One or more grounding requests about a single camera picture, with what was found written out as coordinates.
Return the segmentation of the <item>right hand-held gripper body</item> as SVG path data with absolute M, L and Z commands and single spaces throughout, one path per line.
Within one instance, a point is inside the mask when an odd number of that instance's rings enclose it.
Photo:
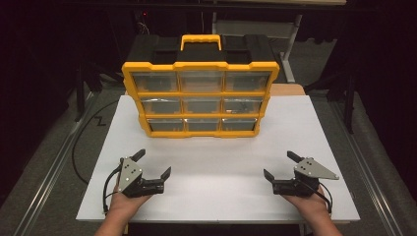
M 322 166 L 312 157 L 304 157 L 304 160 L 293 167 L 294 177 L 289 180 L 276 180 L 274 178 L 272 191 L 276 195 L 297 197 L 310 197 L 318 192 L 320 179 L 338 180 L 339 177 L 326 167 Z

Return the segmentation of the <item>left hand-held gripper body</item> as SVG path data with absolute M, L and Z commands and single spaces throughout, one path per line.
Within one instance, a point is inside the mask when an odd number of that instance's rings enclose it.
M 132 158 L 123 158 L 118 178 L 118 192 L 128 198 L 162 194 L 164 181 L 162 179 L 146 180 L 143 177 L 142 168 Z

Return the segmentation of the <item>yellow black drawer organizer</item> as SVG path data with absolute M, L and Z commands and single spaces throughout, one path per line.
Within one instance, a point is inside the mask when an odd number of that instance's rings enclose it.
M 265 101 L 260 109 L 260 117 L 255 129 L 230 132 L 151 131 L 133 75 L 143 72 L 183 71 L 270 72 Z M 254 137 L 259 133 L 261 120 L 268 107 L 272 82 L 279 74 L 279 65 L 264 35 L 185 34 L 180 37 L 140 35 L 135 39 L 131 52 L 122 66 L 122 73 L 127 94 L 134 99 L 139 112 L 139 123 L 148 136 L 152 138 L 239 138 Z

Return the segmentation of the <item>person's left hand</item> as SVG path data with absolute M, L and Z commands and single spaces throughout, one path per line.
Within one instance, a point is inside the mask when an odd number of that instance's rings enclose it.
M 118 188 L 115 188 L 114 191 L 115 193 L 112 195 L 109 212 L 134 215 L 150 199 L 150 196 L 128 198 L 123 193 L 118 192 Z

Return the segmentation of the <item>person's right hand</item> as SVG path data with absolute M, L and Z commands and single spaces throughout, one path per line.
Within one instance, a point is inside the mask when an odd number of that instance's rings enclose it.
M 287 195 L 282 197 L 293 204 L 306 221 L 314 221 L 329 218 L 327 202 L 322 198 L 323 193 L 322 188 L 319 188 L 318 192 L 310 197 Z

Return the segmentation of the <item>light wooden board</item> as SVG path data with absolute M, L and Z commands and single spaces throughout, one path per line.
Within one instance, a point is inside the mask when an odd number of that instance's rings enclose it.
M 270 94 L 272 96 L 305 95 L 305 92 L 303 87 L 297 84 L 272 84 Z

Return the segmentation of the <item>black stand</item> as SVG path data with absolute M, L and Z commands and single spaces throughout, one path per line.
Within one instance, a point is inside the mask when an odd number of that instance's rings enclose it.
M 352 115 L 354 110 L 355 77 L 349 72 L 337 72 L 326 76 L 303 87 L 305 93 L 316 89 L 327 89 L 328 101 L 344 101 L 343 124 L 347 131 L 352 134 Z
M 123 76 L 120 73 L 106 69 L 89 60 L 83 60 L 76 71 L 76 101 L 77 101 L 77 117 L 76 121 L 80 121 L 86 113 L 85 87 L 91 92 L 101 92 L 103 90 L 103 78 L 105 81 L 121 84 Z

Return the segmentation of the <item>set of clear drawers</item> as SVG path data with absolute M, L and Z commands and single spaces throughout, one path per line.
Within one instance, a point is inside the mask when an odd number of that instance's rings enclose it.
M 269 76 L 268 71 L 183 71 L 135 73 L 133 79 L 151 131 L 230 132 L 254 130 L 260 110 L 225 113 L 223 99 L 261 97 L 263 105 Z

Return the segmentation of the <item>aluminium floor rail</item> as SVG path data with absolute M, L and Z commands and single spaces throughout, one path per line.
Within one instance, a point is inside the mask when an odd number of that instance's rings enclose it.
M 40 184 L 37 186 L 35 193 L 30 198 L 25 214 L 19 221 L 18 226 L 14 230 L 12 236 L 29 236 L 40 215 L 50 193 L 58 180 L 62 169 L 68 159 L 68 152 L 74 146 L 77 136 L 81 133 L 81 129 L 87 116 L 91 112 L 99 97 L 98 92 L 89 92 L 87 96 L 82 96 L 81 102 L 86 107 L 82 111 L 77 111 L 75 117 L 69 121 L 69 131 L 65 133 L 65 139 L 58 145 L 59 149 L 53 156 L 52 162 L 47 167 L 47 172 L 41 178 Z
M 329 104 L 332 112 L 338 119 L 338 124 L 341 127 L 344 136 L 346 137 L 350 148 L 353 151 L 354 161 L 359 168 L 363 183 L 367 188 L 368 195 L 370 196 L 373 205 L 378 213 L 386 233 L 388 236 L 403 236 L 403 232 L 400 229 L 396 218 L 394 217 L 391 208 L 388 204 L 387 198 L 383 194 L 380 186 L 378 185 L 375 176 L 373 175 L 366 159 L 359 148 L 359 145 L 353 135 L 348 131 L 344 124 L 343 111 L 337 102 L 331 102 Z

